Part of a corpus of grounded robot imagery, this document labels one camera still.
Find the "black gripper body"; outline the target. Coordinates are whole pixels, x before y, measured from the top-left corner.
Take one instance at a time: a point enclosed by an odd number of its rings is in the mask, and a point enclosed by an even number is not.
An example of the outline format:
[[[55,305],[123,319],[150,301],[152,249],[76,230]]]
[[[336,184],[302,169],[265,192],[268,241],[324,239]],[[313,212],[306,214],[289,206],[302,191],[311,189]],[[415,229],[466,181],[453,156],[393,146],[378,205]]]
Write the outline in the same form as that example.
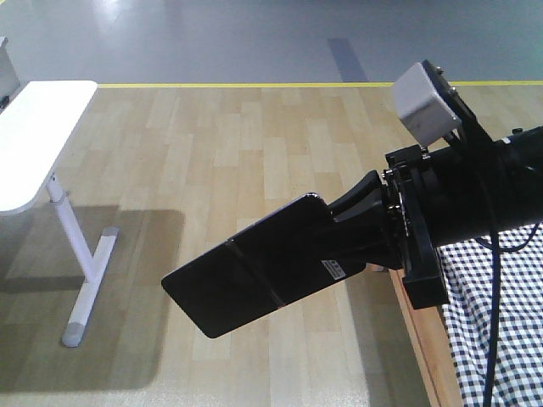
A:
[[[508,228],[506,172],[496,156],[454,148],[411,146],[385,158],[390,197],[400,207],[404,289],[413,309],[446,304],[436,249]]]

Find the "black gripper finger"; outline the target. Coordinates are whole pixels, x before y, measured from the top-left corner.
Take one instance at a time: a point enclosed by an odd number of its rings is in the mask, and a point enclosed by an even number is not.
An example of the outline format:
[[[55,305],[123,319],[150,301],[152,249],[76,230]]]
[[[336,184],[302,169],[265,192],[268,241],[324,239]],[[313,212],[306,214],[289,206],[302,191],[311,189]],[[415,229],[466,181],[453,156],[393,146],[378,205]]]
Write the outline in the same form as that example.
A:
[[[376,170],[368,172],[345,195],[328,205],[335,220],[382,220],[383,183]]]
[[[319,260],[350,259],[399,270],[401,259],[378,215],[321,221],[296,236],[296,249]]]

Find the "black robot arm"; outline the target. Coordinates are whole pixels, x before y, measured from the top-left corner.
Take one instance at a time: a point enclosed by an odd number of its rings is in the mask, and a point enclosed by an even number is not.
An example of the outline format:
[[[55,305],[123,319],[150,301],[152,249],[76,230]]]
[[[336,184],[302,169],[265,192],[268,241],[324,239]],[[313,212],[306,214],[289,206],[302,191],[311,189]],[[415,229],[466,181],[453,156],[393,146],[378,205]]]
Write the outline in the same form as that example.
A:
[[[438,247],[542,219],[541,128],[433,152],[415,145],[386,160],[383,174],[367,174],[297,243],[319,260],[402,269],[414,309],[449,300]]]

